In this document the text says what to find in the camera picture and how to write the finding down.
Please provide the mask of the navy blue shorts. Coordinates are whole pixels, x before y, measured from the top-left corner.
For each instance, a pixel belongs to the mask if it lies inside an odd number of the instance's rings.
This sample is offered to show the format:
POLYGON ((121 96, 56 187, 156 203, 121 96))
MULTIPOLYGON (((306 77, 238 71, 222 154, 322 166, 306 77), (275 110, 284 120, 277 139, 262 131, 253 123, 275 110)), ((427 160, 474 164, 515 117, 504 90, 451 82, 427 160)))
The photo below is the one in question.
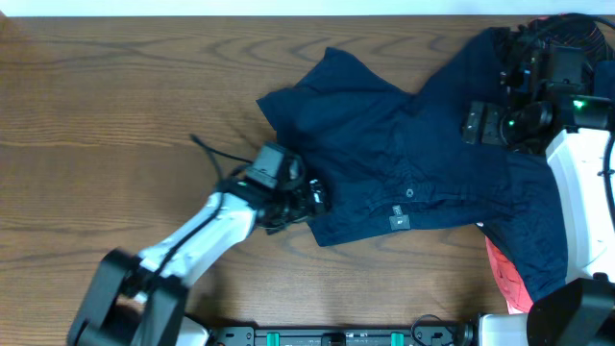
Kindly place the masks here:
POLYGON ((330 48, 295 86, 259 99, 280 145, 327 187, 331 211, 309 224, 318 244, 477 223, 531 298, 564 285, 564 220, 545 159, 461 137, 473 102, 506 102, 508 42, 508 29, 484 30, 415 94, 330 48))

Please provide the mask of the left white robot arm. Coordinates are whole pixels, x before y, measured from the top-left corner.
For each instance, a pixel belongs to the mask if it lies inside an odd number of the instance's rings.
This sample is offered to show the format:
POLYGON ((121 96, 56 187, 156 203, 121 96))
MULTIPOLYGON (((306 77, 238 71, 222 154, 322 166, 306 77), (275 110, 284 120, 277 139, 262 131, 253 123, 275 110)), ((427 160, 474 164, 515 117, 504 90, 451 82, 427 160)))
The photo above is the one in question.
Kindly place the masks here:
POLYGON ((185 314, 189 290, 256 228, 275 233, 324 214, 330 200, 303 159, 263 154, 220 178, 175 233, 135 255, 104 256, 67 335, 69 345, 204 345, 185 314))

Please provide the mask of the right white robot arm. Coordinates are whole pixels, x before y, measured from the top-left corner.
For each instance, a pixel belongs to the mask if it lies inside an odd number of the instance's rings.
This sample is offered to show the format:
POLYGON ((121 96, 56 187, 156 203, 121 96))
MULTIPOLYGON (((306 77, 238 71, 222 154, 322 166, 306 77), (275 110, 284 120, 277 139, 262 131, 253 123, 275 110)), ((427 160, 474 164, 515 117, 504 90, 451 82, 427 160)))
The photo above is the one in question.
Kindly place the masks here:
POLYGON ((465 337, 475 345, 611 345, 614 99, 598 85, 614 52, 588 25, 524 31, 510 53, 508 106, 472 103, 462 139, 545 155, 564 216, 568 283, 527 313, 485 314, 465 337))

